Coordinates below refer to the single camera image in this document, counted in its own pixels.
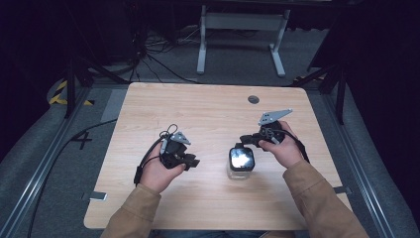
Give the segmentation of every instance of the person's left hand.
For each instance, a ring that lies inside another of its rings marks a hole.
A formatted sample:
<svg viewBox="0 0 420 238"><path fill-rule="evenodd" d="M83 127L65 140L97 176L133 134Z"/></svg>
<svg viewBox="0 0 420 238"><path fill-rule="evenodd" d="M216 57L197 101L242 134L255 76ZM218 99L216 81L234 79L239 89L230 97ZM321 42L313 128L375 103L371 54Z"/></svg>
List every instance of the person's left hand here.
<svg viewBox="0 0 420 238"><path fill-rule="evenodd" d="M168 170L159 159L161 143L157 144L147 158L150 160L143 167L143 174L140 183L158 193L163 192L170 182L185 170L185 164L181 164Z"/></svg>

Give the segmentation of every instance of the hand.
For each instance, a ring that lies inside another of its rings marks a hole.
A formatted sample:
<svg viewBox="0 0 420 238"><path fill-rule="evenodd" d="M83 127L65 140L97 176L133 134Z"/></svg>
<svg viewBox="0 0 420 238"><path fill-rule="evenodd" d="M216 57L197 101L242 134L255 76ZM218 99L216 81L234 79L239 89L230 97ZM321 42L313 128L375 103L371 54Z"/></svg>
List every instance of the hand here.
<svg viewBox="0 0 420 238"><path fill-rule="evenodd" d="M290 132L296 137L287 122L279 122L283 130ZM302 154L300 153L299 148L297 148L296 143L287 135L285 135L284 140L278 145L264 140L260 140L259 145L266 151L273 153L277 161L287 169L303 160Z"/></svg>
<svg viewBox="0 0 420 238"><path fill-rule="evenodd" d="M170 182L185 170L185 164L168 170L159 159L161 143L157 144L147 158L148 163L143 167L140 183L158 193L163 192Z"/></svg>

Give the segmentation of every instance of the white stand leg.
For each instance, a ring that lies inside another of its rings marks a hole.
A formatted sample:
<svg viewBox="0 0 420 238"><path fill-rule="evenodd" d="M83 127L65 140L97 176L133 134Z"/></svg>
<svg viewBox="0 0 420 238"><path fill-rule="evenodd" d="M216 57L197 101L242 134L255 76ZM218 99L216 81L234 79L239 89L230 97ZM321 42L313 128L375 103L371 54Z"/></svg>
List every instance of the white stand leg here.
<svg viewBox="0 0 420 238"><path fill-rule="evenodd" d="M283 20L278 27L278 35L275 44L269 44L269 50L271 51L272 60L274 61L275 69L279 77L285 77L286 73L284 71L283 64L281 63L280 55L278 54L278 49L280 48L281 40L283 39L284 30L286 29L288 16L290 10L284 11Z"/></svg>
<svg viewBox="0 0 420 238"><path fill-rule="evenodd" d="M206 6L201 7L200 51L198 53L197 73L203 74L206 64Z"/></svg>

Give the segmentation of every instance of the silver metal bracket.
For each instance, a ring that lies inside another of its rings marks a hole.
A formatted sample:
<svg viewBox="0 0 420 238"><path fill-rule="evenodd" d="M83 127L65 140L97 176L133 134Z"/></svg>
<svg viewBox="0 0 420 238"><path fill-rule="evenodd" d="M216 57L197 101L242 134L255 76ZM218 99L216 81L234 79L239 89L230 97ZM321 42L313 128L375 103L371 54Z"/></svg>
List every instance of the silver metal bracket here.
<svg viewBox="0 0 420 238"><path fill-rule="evenodd" d="M276 120L280 119L281 117L291 113L293 110L291 108L282 111L273 111L273 112L265 112L260 119L259 126L266 125Z"/></svg>

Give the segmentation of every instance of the handheld controller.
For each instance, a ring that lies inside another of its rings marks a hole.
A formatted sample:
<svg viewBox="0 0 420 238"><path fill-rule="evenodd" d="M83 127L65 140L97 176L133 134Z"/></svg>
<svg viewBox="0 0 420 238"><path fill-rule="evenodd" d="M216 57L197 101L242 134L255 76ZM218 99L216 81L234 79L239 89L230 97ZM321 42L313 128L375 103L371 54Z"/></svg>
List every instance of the handheld controller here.
<svg viewBox="0 0 420 238"><path fill-rule="evenodd" d="M188 171L190 168L196 168L198 166L198 163L200 163L199 160L195 159L194 155L185 154L187 148L184 144L191 145L191 143L186 139L182 132L168 133L167 130L164 132L165 133L163 135L160 135L159 139L157 139L154 142L154 144L149 148L142 161L140 162L140 165L137 166L136 174L134 176L135 185L140 183L144 166L150 160L153 160L155 158L159 158L160 162L169 170L177 167L180 164L185 164L185 171ZM151 151L159 142L162 142L159 155L157 157L147 160Z"/></svg>
<svg viewBox="0 0 420 238"><path fill-rule="evenodd" d="M260 130L252 135L241 136L241 143L244 145L255 145L257 148L260 148L260 140L280 144L284 140L284 133L277 120L291 112L292 109L264 113L259 122Z"/></svg>
<svg viewBox="0 0 420 238"><path fill-rule="evenodd" d="M189 168L198 166L200 161L195 160L194 155L185 154L186 146L184 144L191 145L182 132L177 132L163 139L160 148L160 161L167 169L185 164L185 170L188 171Z"/></svg>

